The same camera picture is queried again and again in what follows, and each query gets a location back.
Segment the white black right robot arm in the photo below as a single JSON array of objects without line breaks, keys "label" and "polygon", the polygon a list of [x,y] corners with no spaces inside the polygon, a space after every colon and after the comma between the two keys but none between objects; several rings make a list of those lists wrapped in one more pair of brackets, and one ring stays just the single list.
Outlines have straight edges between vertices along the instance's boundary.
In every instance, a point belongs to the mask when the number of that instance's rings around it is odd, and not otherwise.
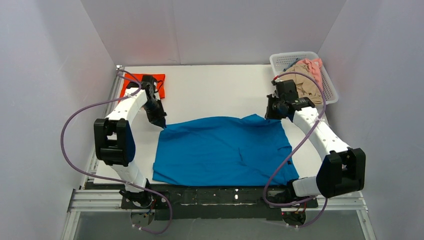
[{"label": "white black right robot arm", "polygon": [[287,197],[296,200],[322,195],[332,198],[361,191],[365,185],[366,154],[361,148],[352,148],[342,141],[322,121],[323,113],[305,97],[284,100],[272,94],[267,96],[265,117],[272,120],[288,118],[305,134],[321,158],[315,176],[290,180]]}]

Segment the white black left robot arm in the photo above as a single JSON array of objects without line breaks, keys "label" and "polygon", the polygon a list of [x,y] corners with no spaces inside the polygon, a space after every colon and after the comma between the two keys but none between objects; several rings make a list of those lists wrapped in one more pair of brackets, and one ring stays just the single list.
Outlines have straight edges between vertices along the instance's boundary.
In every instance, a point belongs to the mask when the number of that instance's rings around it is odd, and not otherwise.
[{"label": "white black left robot arm", "polygon": [[138,90],[131,87],[125,91],[125,99],[105,118],[93,124],[95,153],[98,160],[110,166],[124,181],[125,189],[120,194],[136,206],[145,208],[153,200],[149,180],[143,176],[134,158],[136,144],[131,123],[138,111],[144,109],[148,121],[162,129],[166,128],[166,112],[155,90]]}]

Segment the blue t shirt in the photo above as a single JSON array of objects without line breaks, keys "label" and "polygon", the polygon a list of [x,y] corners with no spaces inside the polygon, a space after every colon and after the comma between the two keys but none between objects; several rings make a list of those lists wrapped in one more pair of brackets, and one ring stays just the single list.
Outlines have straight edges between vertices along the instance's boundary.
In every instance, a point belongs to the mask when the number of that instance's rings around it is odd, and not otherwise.
[{"label": "blue t shirt", "polygon": [[161,131],[154,181],[187,187],[285,185],[299,174],[280,120],[215,116]]}]

